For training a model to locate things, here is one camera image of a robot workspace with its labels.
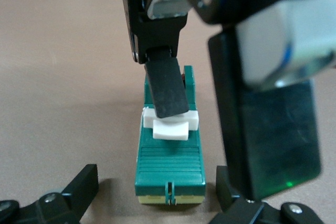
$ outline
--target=black metal bracket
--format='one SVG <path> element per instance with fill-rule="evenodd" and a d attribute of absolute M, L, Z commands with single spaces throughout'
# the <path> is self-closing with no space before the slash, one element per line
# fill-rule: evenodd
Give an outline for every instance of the black metal bracket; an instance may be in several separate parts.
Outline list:
<path fill-rule="evenodd" d="M 286 202 L 275 209 L 263 201 L 251 201 L 241 196 L 229 183 L 226 166 L 217 166 L 216 193 L 223 212 L 210 224 L 323 224 L 308 206 Z"/>
<path fill-rule="evenodd" d="M 97 165 L 86 165 L 61 193 L 23 208 L 15 200 L 0 201 L 0 224 L 79 224 L 97 192 Z"/>

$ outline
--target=white slider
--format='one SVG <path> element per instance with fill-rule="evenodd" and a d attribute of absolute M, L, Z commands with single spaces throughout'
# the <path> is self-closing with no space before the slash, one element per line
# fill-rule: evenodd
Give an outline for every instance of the white slider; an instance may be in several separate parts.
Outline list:
<path fill-rule="evenodd" d="M 154 139 L 188 140 L 189 131 L 198 130 L 198 111 L 158 118 L 154 109 L 143 109 L 143 127 L 153 129 Z"/>

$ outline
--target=brown table surface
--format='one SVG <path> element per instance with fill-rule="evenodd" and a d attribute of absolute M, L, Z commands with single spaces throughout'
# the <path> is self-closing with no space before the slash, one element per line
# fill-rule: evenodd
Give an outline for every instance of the brown table surface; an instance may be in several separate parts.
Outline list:
<path fill-rule="evenodd" d="M 199 206 L 143 206 L 134 194 L 144 69 L 131 57 L 122 0 L 0 0 L 0 199 L 27 205 L 98 164 L 82 223 L 206 223 L 220 211 L 224 165 L 207 40 L 191 12 L 180 65 L 193 65 L 207 178 Z M 336 70 L 316 78 L 322 175 L 268 199 L 298 201 L 335 223 Z"/>

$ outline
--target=green plastic object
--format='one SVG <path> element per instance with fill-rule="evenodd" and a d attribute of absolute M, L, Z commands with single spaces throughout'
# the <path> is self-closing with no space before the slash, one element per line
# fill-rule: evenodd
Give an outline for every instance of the green plastic object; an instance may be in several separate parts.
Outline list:
<path fill-rule="evenodd" d="M 190 110 L 196 110 L 193 68 L 184 67 Z M 147 80 L 144 106 L 153 108 Z M 143 204 L 200 204 L 205 196 L 205 171 L 200 132 L 187 141 L 153 139 L 153 130 L 140 125 L 135 194 Z"/>

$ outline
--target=yellow base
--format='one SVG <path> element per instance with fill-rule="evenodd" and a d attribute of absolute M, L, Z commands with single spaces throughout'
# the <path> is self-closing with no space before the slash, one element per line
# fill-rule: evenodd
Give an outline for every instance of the yellow base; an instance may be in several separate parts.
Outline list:
<path fill-rule="evenodd" d="M 146 195 L 138 196 L 141 204 L 165 204 L 165 196 Z M 204 200 L 204 196 L 199 195 L 180 195 L 175 196 L 176 204 L 201 204 Z"/>

